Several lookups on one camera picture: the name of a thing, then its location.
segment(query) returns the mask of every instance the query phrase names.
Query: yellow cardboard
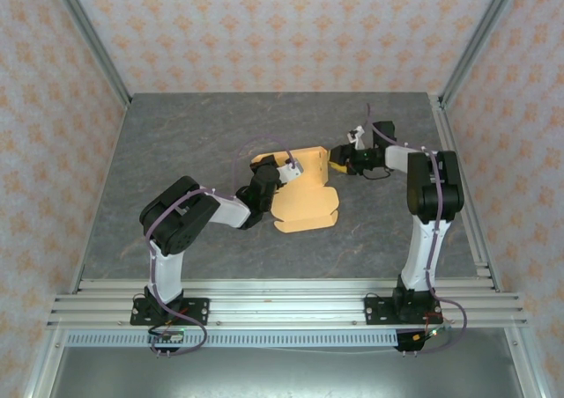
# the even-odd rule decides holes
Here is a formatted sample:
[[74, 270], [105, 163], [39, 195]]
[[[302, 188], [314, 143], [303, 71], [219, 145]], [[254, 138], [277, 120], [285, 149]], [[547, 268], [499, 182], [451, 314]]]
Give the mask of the yellow cardboard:
[[[261, 154], [252, 161], [271, 154], [280, 166], [288, 159], [285, 151], [279, 151]], [[292, 150], [292, 154], [300, 161], [303, 174], [274, 195], [271, 213], [278, 219], [274, 225], [285, 233], [333, 226], [338, 219], [338, 195], [333, 187], [325, 187], [329, 153], [323, 147], [310, 147]]]

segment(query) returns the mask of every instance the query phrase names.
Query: wall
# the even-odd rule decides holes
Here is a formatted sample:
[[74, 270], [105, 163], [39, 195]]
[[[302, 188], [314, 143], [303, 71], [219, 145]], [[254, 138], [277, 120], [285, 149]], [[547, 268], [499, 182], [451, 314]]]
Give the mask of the wall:
[[564, 0], [514, 0], [449, 119], [505, 288], [564, 390]]
[[122, 117], [59, 0], [0, 0], [0, 396], [67, 291]]
[[81, 0], [134, 92], [440, 93], [491, 0]]

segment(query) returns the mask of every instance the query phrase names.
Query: gray table surface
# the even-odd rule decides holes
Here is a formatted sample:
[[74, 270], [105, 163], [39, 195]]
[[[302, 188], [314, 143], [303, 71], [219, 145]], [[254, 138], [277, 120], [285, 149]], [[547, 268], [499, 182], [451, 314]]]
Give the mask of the gray table surface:
[[[433, 344], [449, 339], [440, 335]], [[417, 358], [395, 350], [202, 348], [64, 351], [52, 398], [519, 398], [503, 329], [469, 329], [454, 347]]]
[[[440, 148], [425, 93], [300, 92], [136, 94], [122, 128], [86, 251], [83, 278], [144, 278], [148, 253], [139, 212], [183, 175], [231, 191], [231, 161], [247, 139], [284, 139], [291, 149], [346, 143], [366, 119], [392, 120], [401, 141]], [[367, 143], [372, 136], [367, 134]], [[256, 154], [279, 151], [251, 144], [238, 165], [248, 182]], [[248, 231], [207, 225], [184, 258], [184, 278], [395, 277], [407, 258], [412, 216], [405, 175], [367, 181], [330, 170], [339, 196], [337, 224], [284, 234], [272, 216]], [[444, 240], [437, 276], [475, 276], [460, 216]]]

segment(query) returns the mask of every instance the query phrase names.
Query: metal frame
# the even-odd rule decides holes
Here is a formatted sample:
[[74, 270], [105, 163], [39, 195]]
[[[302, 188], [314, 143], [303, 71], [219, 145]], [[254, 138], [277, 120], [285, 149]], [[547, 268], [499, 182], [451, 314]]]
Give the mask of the metal frame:
[[[457, 151], [456, 139], [452, 132], [446, 110], [438, 97], [429, 96], [431, 108], [433, 109], [434, 121], [443, 147]], [[465, 203], [463, 209], [463, 221], [468, 240], [471, 245], [472, 254], [477, 254], [480, 262], [485, 262], [491, 273], [495, 290], [503, 291], [501, 276], [491, 258], [486, 237], [482, 232], [478, 213], [468, 189], [468, 182], [464, 176], [464, 169], [460, 167], [463, 183]], [[517, 376], [525, 397], [550, 398], [552, 395], [544, 371], [538, 357], [538, 341], [531, 328], [505, 328], [508, 346], [515, 365]]]
[[478, 56], [480, 50], [486, 44], [486, 40], [493, 31], [495, 23], [499, 20], [505, 7], [508, 5], [510, 0], [492, 0], [488, 6], [486, 13], [480, 20], [476, 31], [472, 35], [468, 46], [462, 53], [460, 60], [456, 64], [455, 70], [453, 71], [450, 79], [441, 95], [441, 105], [443, 108], [447, 108], [450, 103], [454, 102], [454, 97], [464, 81], [464, 78], [470, 71], [476, 57]]
[[[184, 282], [187, 297], [212, 302], [210, 329], [368, 329], [363, 299], [369, 292], [390, 297], [395, 279], [205, 280]], [[83, 281], [78, 294], [56, 297], [48, 328], [146, 329], [129, 324], [131, 298], [146, 281]], [[497, 293], [490, 277], [439, 279], [437, 294], [462, 304], [471, 328], [521, 327], [527, 322], [515, 293]], [[442, 306], [445, 317], [462, 325], [460, 312]], [[405, 328], [382, 325], [379, 328]]]
[[98, 37], [96, 30], [94, 30], [92, 22], [88, 18], [88, 15], [86, 15], [82, 4], [79, 0], [62, 1], [76, 23], [77, 29], [82, 34], [86, 44], [100, 65], [100, 68], [104, 72], [104, 75], [106, 75], [106, 78], [108, 79], [112, 90], [114, 90], [116, 97], [123, 103], [124, 106], [127, 106], [131, 103], [131, 96], [122, 81], [122, 77], [115, 68], [112, 59], [109, 57], [104, 44], [101, 42], [100, 37]]
[[48, 331], [39, 356], [35, 360], [31, 378], [27, 383], [25, 398], [44, 398], [51, 396], [56, 374], [63, 358], [64, 345], [68, 332], [66, 329]]

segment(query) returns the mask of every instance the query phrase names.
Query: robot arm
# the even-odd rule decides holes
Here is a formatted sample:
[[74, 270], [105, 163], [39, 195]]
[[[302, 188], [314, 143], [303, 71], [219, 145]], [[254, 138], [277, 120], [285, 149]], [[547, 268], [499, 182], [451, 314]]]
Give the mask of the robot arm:
[[[174, 309], [174, 302], [182, 301], [184, 251], [208, 222], [249, 229], [262, 219], [265, 212], [270, 211], [276, 191], [303, 173], [298, 161], [278, 167], [272, 156], [263, 158], [250, 168], [254, 175], [249, 185], [240, 188], [235, 196], [217, 195], [211, 191], [194, 195], [180, 203], [153, 231], [151, 243], [156, 252], [155, 286], [162, 301], [171, 308]], [[139, 217], [144, 234], [173, 203], [200, 188], [192, 178], [183, 176], [155, 198]], [[146, 289], [145, 296], [150, 298], [153, 289]]]
[[[375, 127], [395, 141], [395, 127], [392, 122], [376, 122]], [[427, 264], [438, 211], [438, 197], [429, 156], [423, 151], [391, 145], [376, 133], [373, 147], [370, 149], [355, 148], [358, 139], [353, 140], [355, 141], [349, 138], [349, 144], [340, 145], [330, 152], [330, 163], [339, 171], [354, 175], [384, 167], [407, 174], [406, 201], [413, 216], [412, 241], [407, 261], [394, 290], [393, 313], [400, 322], [420, 323], [426, 313], [436, 313], [435, 308], [439, 303], [429, 289], [434, 288], [434, 272], [442, 240], [455, 215], [464, 206], [456, 154], [453, 151], [434, 152], [439, 165], [443, 208], [431, 265], [428, 268], [430, 283], [427, 283]]]

